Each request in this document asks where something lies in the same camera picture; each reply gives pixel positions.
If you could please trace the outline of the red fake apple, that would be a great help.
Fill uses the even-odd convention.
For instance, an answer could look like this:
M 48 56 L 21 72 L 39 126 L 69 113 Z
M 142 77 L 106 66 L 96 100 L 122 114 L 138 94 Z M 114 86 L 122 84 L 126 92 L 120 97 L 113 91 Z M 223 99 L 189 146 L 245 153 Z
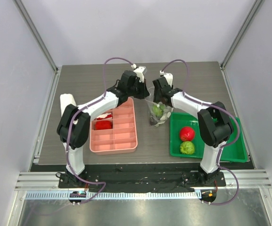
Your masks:
M 195 138 L 195 130 L 192 127 L 183 127 L 179 132 L 180 139 L 184 141 L 192 141 Z

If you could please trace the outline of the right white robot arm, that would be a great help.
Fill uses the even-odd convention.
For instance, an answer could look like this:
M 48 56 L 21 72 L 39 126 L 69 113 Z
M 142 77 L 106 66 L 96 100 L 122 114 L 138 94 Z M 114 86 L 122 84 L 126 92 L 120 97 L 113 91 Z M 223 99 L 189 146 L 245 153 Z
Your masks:
M 174 89 L 164 76 L 154 80 L 153 85 L 155 103 L 183 110 L 198 120 L 200 137 L 205 143 L 198 181 L 203 186 L 210 185 L 219 174 L 222 151 L 234 131 L 232 115 L 221 102 L 204 102 L 179 88 Z

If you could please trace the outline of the yellow-green fake fruit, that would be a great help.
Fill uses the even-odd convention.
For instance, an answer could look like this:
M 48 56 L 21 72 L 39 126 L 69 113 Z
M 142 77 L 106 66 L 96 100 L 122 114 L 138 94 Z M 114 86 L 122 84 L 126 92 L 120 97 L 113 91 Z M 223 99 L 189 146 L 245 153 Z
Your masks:
M 155 117 L 160 118 L 163 115 L 163 110 L 160 106 L 153 105 L 152 106 L 152 114 L 155 115 Z

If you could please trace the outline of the clear polka dot zip bag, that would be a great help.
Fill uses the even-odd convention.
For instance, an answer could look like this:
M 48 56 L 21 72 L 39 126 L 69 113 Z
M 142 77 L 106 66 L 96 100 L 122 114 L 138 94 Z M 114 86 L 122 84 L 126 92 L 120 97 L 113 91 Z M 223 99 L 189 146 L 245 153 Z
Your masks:
M 174 108 L 167 106 L 162 102 L 155 103 L 153 101 L 154 87 L 148 88 L 148 91 L 149 96 L 145 98 L 145 101 L 148 106 L 149 124 L 158 127 L 170 118 Z

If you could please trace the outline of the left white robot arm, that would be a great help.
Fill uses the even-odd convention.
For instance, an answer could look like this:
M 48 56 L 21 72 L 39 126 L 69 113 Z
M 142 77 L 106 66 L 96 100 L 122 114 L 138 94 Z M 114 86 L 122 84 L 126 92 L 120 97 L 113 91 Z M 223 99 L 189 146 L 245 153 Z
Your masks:
M 86 182 L 82 174 L 85 169 L 82 147 L 88 139 L 91 122 L 106 111 L 122 105 L 129 97 L 144 99 L 149 96 L 145 73 L 144 66 L 127 70 L 114 86 L 93 101 L 80 106 L 66 106 L 56 132 L 65 147 L 67 174 L 74 187 L 80 188 Z

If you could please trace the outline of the green fake apple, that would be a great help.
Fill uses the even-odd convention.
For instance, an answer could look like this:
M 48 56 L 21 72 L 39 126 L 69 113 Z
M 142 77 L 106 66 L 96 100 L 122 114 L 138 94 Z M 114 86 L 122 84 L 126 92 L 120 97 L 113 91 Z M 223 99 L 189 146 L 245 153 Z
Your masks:
M 191 141 L 184 141 L 181 145 L 180 145 L 180 153 L 181 154 L 194 154 L 195 153 L 195 146 L 193 144 L 193 142 Z

